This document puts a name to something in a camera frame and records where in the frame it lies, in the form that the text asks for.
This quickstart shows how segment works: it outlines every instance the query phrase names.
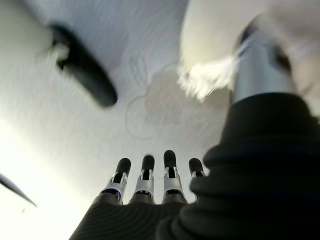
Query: black rubber sleeve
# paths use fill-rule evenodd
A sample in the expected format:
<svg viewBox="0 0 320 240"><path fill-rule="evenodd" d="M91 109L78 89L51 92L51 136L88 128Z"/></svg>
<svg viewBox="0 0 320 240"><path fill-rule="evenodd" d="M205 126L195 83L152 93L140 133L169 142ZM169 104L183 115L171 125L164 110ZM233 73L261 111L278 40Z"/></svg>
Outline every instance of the black rubber sleeve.
<svg viewBox="0 0 320 240"><path fill-rule="evenodd" d="M158 240L319 237L318 125L294 95L270 93L230 108L220 145L204 157L198 197L163 222Z"/></svg>
<svg viewBox="0 0 320 240"><path fill-rule="evenodd" d="M202 167L202 163L198 158L192 158L189 161L189 170L190 174L192 174L193 172L201 172L204 170L204 168Z"/></svg>
<svg viewBox="0 0 320 240"><path fill-rule="evenodd" d="M116 166L116 172L118 173L126 173L126 175L129 175L131 168L131 161L128 158L122 158L119 162L118 165Z"/></svg>
<svg viewBox="0 0 320 240"><path fill-rule="evenodd" d="M164 168L173 168L177 166L176 163L176 154L172 150L167 150L163 155Z"/></svg>
<svg viewBox="0 0 320 240"><path fill-rule="evenodd" d="M145 170L151 169L153 171L154 167L155 167L155 158L151 155L146 155L143 158L141 169L145 169Z"/></svg>

